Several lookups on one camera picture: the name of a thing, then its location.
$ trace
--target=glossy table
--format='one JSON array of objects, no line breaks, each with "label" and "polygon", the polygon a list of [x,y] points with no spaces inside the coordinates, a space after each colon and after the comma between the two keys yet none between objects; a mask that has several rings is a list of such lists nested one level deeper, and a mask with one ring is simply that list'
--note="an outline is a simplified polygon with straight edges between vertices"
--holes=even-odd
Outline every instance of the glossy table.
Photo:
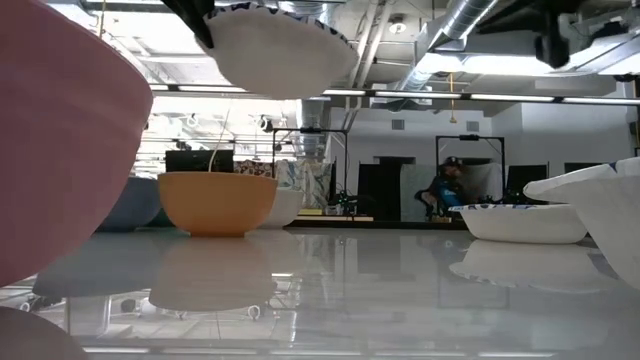
[{"label": "glossy table", "polygon": [[[100,235],[46,277],[0,289],[0,306],[27,308],[35,283],[44,299],[55,293],[60,302],[35,313],[92,359],[640,354],[640,291],[617,279],[598,249],[564,245],[570,256],[547,259],[557,245],[542,245],[535,261],[510,264],[492,255],[507,250],[483,246],[489,255],[472,260],[484,278],[454,274],[472,241],[468,232],[362,229],[265,230],[244,240],[189,239],[175,229]],[[515,246],[508,251],[527,259],[531,250]]]}]

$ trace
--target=equipment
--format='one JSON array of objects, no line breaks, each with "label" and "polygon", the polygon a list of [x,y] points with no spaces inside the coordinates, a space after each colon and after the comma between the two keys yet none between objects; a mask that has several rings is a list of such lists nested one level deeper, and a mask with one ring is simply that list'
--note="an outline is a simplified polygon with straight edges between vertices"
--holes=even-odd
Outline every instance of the equipment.
[{"label": "equipment", "polygon": [[[213,150],[181,151],[170,150],[166,153],[166,172],[209,171],[209,160]],[[233,150],[218,150],[213,160],[212,172],[233,173]]]}]

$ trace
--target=cap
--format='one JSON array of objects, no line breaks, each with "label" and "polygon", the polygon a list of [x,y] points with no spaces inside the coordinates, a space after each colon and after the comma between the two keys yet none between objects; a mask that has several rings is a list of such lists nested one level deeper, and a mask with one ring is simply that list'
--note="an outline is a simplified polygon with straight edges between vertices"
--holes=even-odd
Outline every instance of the cap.
[{"label": "cap", "polygon": [[453,167],[459,168],[462,166],[462,160],[460,160],[455,156],[449,156],[444,160],[444,162],[442,163],[442,166],[453,166]]}]

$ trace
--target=person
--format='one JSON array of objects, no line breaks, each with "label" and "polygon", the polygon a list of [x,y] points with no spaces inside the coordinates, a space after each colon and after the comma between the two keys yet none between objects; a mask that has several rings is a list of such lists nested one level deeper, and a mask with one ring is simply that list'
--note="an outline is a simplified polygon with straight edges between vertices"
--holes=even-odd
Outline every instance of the person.
[{"label": "person", "polygon": [[438,210],[439,215],[446,215],[450,207],[467,204],[464,188],[458,182],[460,175],[462,175],[462,162],[450,156],[438,166],[438,174],[431,185],[415,194],[415,199],[427,207],[428,218],[434,210]]}]

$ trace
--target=pink bowl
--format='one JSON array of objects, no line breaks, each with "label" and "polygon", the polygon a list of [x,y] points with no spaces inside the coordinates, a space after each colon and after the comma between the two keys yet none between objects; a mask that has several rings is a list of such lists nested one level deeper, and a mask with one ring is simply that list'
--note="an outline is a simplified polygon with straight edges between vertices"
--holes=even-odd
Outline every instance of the pink bowl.
[{"label": "pink bowl", "polygon": [[153,97],[115,50],[47,5],[0,12],[0,286],[89,239],[135,160]]}]

